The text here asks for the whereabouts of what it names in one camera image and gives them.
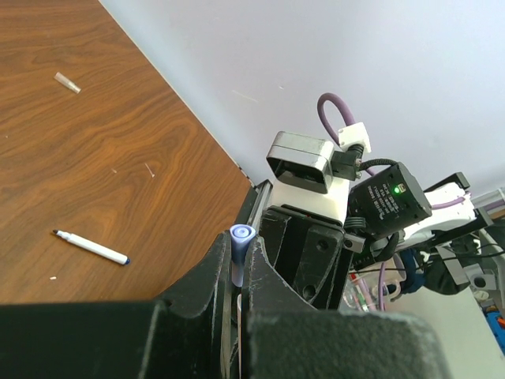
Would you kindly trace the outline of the light purple pen cap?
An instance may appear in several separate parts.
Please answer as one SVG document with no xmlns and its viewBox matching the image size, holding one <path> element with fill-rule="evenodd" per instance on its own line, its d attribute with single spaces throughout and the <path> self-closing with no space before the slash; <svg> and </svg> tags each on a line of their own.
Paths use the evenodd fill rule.
<svg viewBox="0 0 505 379">
<path fill-rule="evenodd" d="M 256 230 L 246 224 L 235 224 L 230 228 L 232 283 L 242 287 L 244 280 L 245 256 L 249 243 L 256 237 Z"/>
</svg>

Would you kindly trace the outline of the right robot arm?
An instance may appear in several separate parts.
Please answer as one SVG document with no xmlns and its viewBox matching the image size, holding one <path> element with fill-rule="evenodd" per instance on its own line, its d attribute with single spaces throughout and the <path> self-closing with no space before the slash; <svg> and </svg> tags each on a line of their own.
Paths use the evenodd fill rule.
<svg viewBox="0 0 505 379">
<path fill-rule="evenodd" d="M 403 163 L 382 159 L 379 165 L 379 173 L 355 186 L 361 169 L 354 165 L 274 166 L 260 236 L 270 264 L 316 308 L 339 305 L 351 272 L 492 224 L 488 211 L 471 201 L 463 174 L 422 189 Z"/>
</svg>

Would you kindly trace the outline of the white purple-tip marker pen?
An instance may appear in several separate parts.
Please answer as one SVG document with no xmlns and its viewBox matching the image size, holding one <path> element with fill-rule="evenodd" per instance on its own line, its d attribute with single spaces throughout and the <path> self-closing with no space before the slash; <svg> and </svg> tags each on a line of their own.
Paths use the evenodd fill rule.
<svg viewBox="0 0 505 379">
<path fill-rule="evenodd" d="M 242 320 L 242 296 L 239 294 L 237 296 L 237 325 L 238 325 L 238 377 L 242 378 L 241 368 L 242 368 L 242 347 L 241 347 L 241 320 Z"/>
</svg>

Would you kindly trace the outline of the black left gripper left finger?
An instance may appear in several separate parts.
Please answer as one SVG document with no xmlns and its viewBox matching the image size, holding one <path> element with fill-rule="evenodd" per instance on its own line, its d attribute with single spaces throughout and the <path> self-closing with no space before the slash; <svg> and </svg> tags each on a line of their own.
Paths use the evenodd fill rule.
<svg viewBox="0 0 505 379">
<path fill-rule="evenodd" d="M 148 301 L 5 305 L 4 378 L 228 378 L 231 240 Z"/>
</svg>

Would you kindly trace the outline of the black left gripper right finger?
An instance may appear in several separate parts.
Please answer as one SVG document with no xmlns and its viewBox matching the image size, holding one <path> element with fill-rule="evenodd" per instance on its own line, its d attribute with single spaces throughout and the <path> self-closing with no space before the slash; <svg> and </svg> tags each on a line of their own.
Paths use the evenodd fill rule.
<svg viewBox="0 0 505 379">
<path fill-rule="evenodd" d="M 264 240 L 245 257 L 243 378 L 450 378 L 431 326 L 409 314 L 316 310 L 272 268 Z"/>
</svg>

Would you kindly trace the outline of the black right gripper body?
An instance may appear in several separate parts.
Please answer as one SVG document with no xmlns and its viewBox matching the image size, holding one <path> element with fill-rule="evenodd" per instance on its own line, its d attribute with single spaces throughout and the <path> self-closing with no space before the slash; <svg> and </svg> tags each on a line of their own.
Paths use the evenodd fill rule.
<svg viewBox="0 0 505 379">
<path fill-rule="evenodd" d="M 289 206 L 268 207 L 260 221 L 269 263 L 318 310 L 342 302 L 353 257 L 342 222 Z"/>
</svg>

